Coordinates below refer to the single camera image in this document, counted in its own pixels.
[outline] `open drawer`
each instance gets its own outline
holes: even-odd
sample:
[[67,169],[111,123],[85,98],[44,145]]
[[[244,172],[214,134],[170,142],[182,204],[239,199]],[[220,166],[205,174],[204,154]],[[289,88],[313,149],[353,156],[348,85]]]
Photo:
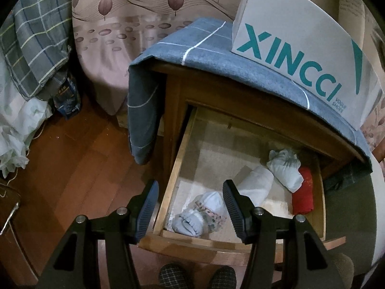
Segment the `open drawer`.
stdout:
[[[157,214],[153,231],[139,246],[168,256],[218,265],[245,265],[251,245],[236,236],[230,216],[219,231],[199,238],[173,232],[171,223],[198,195],[222,192],[226,179],[238,185],[257,165],[266,165],[270,150],[293,149],[313,177],[314,210],[306,217],[325,240],[325,198],[317,154],[265,128],[205,108],[194,109]],[[275,216],[291,218],[291,193],[277,179],[262,205]],[[329,249],[344,238],[325,242]],[[282,261],[283,244],[277,240],[276,263]]]

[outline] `blue plaid cloth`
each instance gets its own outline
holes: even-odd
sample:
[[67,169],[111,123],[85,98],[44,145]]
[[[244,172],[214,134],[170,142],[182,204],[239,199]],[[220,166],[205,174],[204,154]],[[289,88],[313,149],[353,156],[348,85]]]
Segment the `blue plaid cloth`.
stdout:
[[274,94],[315,114],[348,140],[365,157],[355,159],[336,175],[324,181],[326,190],[337,190],[372,172],[370,149],[360,130],[355,131],[344,118],[314,94],[277,72],[231,52],[232,24],[213,18],[200,18],[154,44],[129,67],[128,129],[130,149],[135,161],[144,164],[155,143],[163,114],[162,77],[141,64],[150,58],[185,65],[221,75]]
[[70,35],[71,0],[16,3],[0,28],[0,43],[12,80],[26,100],[47,100],[66,80]]

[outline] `wooden floor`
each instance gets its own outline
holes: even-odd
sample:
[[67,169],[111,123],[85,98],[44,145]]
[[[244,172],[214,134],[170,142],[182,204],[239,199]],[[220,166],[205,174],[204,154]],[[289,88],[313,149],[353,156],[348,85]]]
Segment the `wooden floor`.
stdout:
[[[128,149],[128,131],[87,97],[72,119],[56,113],[47,121],[41,136],[32,141],[28,158],[26,169],[10,184],[21,194],[13,227],[38,275],[78,214],[105,216],[139,194],[149,178],[162,179],[162,140],[157,140],[150,163],[137,165]],[[157,283],[159,269],[175,261],[136,246],[131,251],[142,285]],[[0,236],[0,260],[17,285],[36,283],[9,229]],[[99,263],[102,288],[109,288],[103,242]],[[207,286],[218,268],[180,263],[191,272],[196,288]],[[238,286],[244,271],[244,266],[236,267]]]

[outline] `metal bolt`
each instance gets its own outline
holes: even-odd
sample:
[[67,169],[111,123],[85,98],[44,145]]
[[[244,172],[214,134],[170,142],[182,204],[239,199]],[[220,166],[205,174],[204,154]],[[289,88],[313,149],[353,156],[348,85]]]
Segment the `metal bolt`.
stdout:
[[264,209],[261,208],[261,207],[259,207],[259,206],[257,206],[257,207],[253,210],[253,212],[254,212],[255,215],[260,216],[260,215],[263,215],[263,214],[264,214]]
[[116,210],[116,213],[118,213],[119,215],[124,215],[124,214],[127,213],[127,208],[124,207],[124,206],[122,206],[122,207],[120,207],[120,208],[118,208],[118,209]]
[[296,216],[295,216],[295,219],[296,219],[297,221],[299,221],[300,223],[303,223],[304,221],[306,221],[306,217],[303,216],[303,215],[301,215],[301,214],[296,215]]
[[81,223],[84,223],[86,219],[87,219],[87,217],[85,217],[85,215],[79,215],[76,217],[76,222],[78,224],[81,224]]

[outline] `red sock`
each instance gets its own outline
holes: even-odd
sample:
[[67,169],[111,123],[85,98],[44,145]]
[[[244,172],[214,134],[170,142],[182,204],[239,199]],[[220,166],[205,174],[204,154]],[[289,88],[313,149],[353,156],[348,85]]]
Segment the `red sock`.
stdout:
[[313,179],[310,168],[301,166],[298,170],[303,177],[301,187],[291,195],[293,214],[307,214],[314,209],[313,204]]

